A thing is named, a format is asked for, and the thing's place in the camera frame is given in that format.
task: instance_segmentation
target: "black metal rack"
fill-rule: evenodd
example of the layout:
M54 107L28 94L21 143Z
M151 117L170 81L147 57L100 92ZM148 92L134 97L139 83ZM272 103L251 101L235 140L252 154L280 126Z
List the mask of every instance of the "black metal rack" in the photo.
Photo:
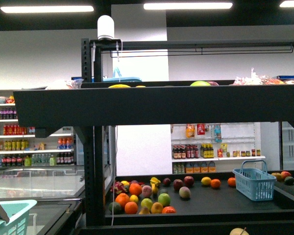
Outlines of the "black metal rack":
M98 234L104 233L105 229L114 231L117 229L117 226L113 228L103 226L105 225L105 190L102 141L105 126L261 121L289 121L294 126L294 85L189 87L190 81L186 81L144 83L148 87L143 89L109 89L107 87L111 85L110 83L101 83L101 54L104 51L115 50L116 42L120 43L120 40L82 39L82 77L88 82L92 77L91 52L96 45L95 83L85 83L79 90L14 92L19 123L22 126L35 126L36 136L46 137L62 126L74 126L81 138L84 145L87 214L87 228L82 234L91 234L91 231L95 230L91 226L96 226ZM293 47L294 40L123 42L123 50L272 46ZM41 104L39 112L36 111L37 100ZM69 102L63 106L60 104L62 100ZM176 104L184 107L184 110L175 109ZM202 104L209 105L210 112L201 112ZM292 224L294 227L292 220L284 223L270 221L270 223L272 226ZM259 231L264 226L259 222L254 224L259 224ZM228 226L222 222L211 225L216 228ZM171 228L188 227L190 232L200 226L202 231L209 231L211 225L175 224ZM152 228L152 225L132 228L132 231L138 232L145 228Z

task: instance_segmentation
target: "black shelf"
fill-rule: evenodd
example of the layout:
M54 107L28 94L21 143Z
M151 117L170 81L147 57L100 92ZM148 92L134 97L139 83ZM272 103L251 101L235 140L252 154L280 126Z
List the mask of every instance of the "black shelf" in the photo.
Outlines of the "black shelf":
M103 180L103 136L107 125L142 124L183 124L211 122L262 122L288 121L294 124L294 85L262 86L221 86L190 87L185 82L149 82L128 83L130 86L146 85L146 88L110 89L111 83L102 82L101 54L115 50L115 42L82 39L82 77L91 81L91 49L96 45L94 66L95 83L85 83L79 90L22 90L15 91L16 108L19 123L23 126L35 126L41 130L40 137L46 137L62 126L74 126L84 145L85 162L85 207L86 228L81 234L137 234L144 231L150 234L157 230L159 234L168 233L163 225L127 225L116 227L106 225L105 191ZM123 50L155 50L184 48L221 48L221 47L288 47L293 50L294 40L214 40L189 42L123 42ZM210 107L204 112L202 107ZM255 234L268 234L268 231L294 228L294 214L279 221L241 221L233 223L188 223L182 218L180 224L168 225L176 231L190 234L201 230L224 234L225 228L238 225L253 226Z

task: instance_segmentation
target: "glass freezer lid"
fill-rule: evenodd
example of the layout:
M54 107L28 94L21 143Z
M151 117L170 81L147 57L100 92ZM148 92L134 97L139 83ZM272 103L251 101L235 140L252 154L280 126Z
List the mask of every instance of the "glass freezer lid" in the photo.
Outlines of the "glass freezer lid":
M77 197L83 178L78 166L8 169L0 173L0 199Z

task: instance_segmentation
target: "ceiling light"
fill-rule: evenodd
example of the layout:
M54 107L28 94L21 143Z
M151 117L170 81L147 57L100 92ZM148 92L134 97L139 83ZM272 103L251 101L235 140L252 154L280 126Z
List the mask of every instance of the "ceiling light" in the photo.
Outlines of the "ceiling light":
M229 9L230 2L145 3L145 10Z
M92 6L3 6L5 13L54 13L54 12L88 12Z
M280 7L294 7L294 1L284 1L280 4Z

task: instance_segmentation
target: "shopping basket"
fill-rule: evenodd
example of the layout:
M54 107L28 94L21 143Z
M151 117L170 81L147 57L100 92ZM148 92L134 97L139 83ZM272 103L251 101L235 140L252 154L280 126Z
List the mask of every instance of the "shopping basket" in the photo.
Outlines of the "shopping basket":
M244 168L248 162L263 162L262 170ZM236 189L252 201L268 201L273 199L276 177L268 174L267 163L263 160L244 161L241 169L234 169Z
M35 206L35 200L0 202L10 221L0 221L0 235L26 235L29 210Z

